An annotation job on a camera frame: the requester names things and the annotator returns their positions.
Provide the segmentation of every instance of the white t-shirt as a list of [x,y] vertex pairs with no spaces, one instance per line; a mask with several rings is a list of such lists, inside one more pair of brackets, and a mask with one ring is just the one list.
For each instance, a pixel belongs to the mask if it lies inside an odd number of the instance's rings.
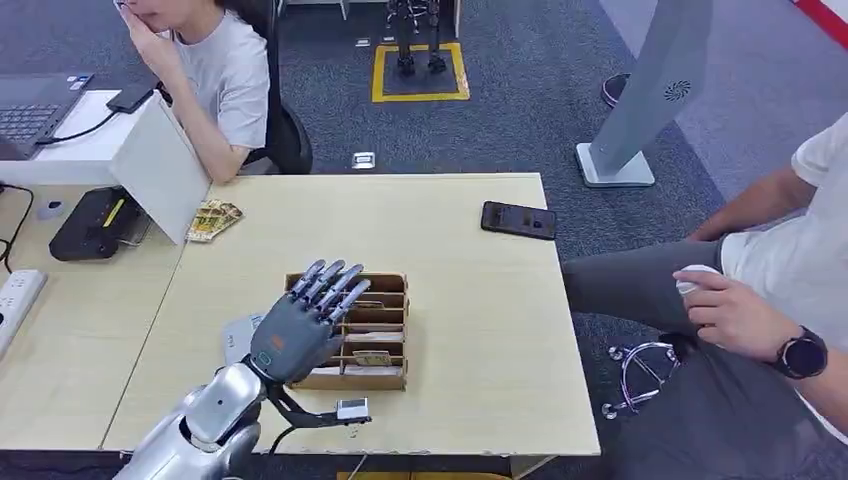
[[848,352],[848,114],[804,142],[792,168],[818,187],[806,214],[763,232],[728,235],[722,267],[829,346]]
[[268,123],[268,57],[265,39],[227,11],[208,37],[193,45],[174,35],[197,100],[230,145],[265,146]]

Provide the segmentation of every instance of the cardboard compartment box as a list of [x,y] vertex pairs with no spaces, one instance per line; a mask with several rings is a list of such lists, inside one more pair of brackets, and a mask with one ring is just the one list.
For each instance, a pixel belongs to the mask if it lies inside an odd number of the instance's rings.
[[[302,273],[286,276],[286,290]],[[338,325],[342,348],[292,388],[314,390],[404,390],[409,315],[406,277],[399,273],[363,273],[371,287]]]

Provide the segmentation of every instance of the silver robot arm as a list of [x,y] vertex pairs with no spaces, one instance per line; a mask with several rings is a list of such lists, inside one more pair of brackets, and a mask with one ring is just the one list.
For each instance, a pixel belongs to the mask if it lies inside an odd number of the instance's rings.
[[342,272],[338,260],[315,262],[257,327],[250,354],[220,369],[209,385],[189,393],[139,444],[116,480],[219,480],[244,462],[259,441],[264,400],[291,425],[322,428],[371,421],[364,402],[335,412],[305,411],[285,390],[338,351],[334,330],[370,282],[353,288],[362,265]]

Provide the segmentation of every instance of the black watch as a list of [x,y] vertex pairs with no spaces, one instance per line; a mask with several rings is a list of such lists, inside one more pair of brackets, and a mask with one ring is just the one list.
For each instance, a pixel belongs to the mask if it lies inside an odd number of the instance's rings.
[[777,351],[777,361],[772,366],[780,373],[795,380],[815,377],[827,367],[827,346],[824,340],[801,326],[804,333],[791,338]]

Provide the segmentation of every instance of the man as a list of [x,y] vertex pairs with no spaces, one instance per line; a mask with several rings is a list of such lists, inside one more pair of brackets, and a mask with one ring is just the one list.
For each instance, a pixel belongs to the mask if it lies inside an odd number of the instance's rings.
[[[742,232],[805,207],[777,226]],[[848,114],[685,241],[563,266],[573,310],[699,337],[663,392],[626,425],[616,478],[793,478],[819,464],[825,470],[810,478],[848,477],[846,209]],[[691,264],[726,277],[674,273],[701,286],[681,301],[672,274]],[[796,375],[779,351],[815,334],[826,368],[787,378]],[[790,360],[804,369],[810,354]],[[841,456],[843,470],[827,470],[823,455]]]

